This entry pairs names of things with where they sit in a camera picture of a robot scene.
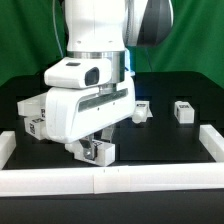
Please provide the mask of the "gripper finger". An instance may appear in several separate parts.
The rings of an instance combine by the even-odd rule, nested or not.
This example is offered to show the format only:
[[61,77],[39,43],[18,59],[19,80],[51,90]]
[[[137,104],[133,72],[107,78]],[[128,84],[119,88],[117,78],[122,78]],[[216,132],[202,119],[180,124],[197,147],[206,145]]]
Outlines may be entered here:
[[113,139],[115,127],[113,125],[108,126],[102,130],[101,139],[104,141],[111,142]]
[[83,147],[83,155],[85,159],[94,160],[96,158],[96,148],[93,144],[93,138],[87,136],[80,139],[81,146]]

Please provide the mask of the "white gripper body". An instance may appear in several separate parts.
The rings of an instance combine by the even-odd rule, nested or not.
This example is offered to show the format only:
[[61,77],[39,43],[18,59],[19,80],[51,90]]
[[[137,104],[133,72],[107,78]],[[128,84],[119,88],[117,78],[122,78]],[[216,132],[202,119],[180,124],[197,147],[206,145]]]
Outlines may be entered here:
[[134,83],[129,75],[115,92],[106,95],[101,95],[98,87],[53,87],[46,96],[46,132],[55,142],[72,143],[131,116],[134,109]]

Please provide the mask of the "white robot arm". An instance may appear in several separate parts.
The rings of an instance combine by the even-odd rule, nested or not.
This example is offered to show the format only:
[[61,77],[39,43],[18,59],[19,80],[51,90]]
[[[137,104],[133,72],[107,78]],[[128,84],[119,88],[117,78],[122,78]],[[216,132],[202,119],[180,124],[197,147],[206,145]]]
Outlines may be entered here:
[[134,113],[125,48],[156,46],[173,25],[171,0],[65,0],[67,56],[45,71],[46,130],[55,142],[80,141],[97,157],[93,134]]

